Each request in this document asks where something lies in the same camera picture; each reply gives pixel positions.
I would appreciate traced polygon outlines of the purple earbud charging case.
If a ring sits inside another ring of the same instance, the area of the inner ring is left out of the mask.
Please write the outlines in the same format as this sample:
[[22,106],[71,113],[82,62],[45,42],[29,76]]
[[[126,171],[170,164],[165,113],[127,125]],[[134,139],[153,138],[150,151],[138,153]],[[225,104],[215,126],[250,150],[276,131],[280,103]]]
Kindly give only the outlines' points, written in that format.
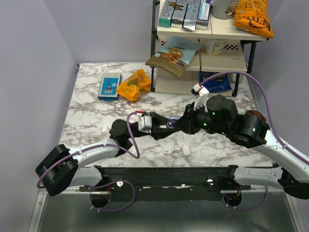
[[173,124],[176,123],[180,118],[181,116],[170,116],[167,121],[167,128],[174,129],[175,127]]

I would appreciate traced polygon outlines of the white earbud case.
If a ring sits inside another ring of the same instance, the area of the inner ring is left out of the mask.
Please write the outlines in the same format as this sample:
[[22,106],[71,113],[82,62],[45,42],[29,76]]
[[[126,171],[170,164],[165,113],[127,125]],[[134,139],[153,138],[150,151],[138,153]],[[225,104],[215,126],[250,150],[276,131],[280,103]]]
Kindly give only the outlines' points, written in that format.
[[189,157],[190,154],[191,154],[190,146],[187,145],[187,144],[184,144],[184,145],[182,146],[182,152],[183,152],[183,155],[184,155],[185,157]]

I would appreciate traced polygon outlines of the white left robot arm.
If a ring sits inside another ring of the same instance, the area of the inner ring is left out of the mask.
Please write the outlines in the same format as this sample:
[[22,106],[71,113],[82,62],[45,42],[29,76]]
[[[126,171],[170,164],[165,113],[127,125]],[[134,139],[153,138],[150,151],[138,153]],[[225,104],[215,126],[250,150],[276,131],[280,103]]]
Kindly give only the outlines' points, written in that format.
[[151,136],[155,140],[164,139],[177,132],[173,124],[179,119],[179,116],[166,118],[155,112],[135,111],[126,120],[115,120],[110,135],[100,142],[77,148],[56,145],[35,169],[39,177],[37,188],[47,190],[50,196],[73,186],[87,185],[97,191],[104,190],[106,177],[97,167],[89,168],[89,164],[122,154],[139,159],[136,138]]

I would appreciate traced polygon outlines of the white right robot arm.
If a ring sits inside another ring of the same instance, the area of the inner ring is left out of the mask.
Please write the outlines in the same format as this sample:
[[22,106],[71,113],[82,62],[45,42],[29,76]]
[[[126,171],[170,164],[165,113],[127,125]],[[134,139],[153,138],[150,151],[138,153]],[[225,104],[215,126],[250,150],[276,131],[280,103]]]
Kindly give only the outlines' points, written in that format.
[[278,165],[268,168],[237,167],[222,177],[225,188],[260,185],[282,189],[298,199],[309,198],[308,156],[301,154],[299,158],[295,157],[293,152],[296,149],[281,145],[270,126],[259,117],[239,114],[233,100],[216,95],[198,109],[194,109],[194,104],[188,104],[182,117],[169,118],[167,127],[186,134],[205,130],[210,134],[224,135],[239,146],[264,154]]

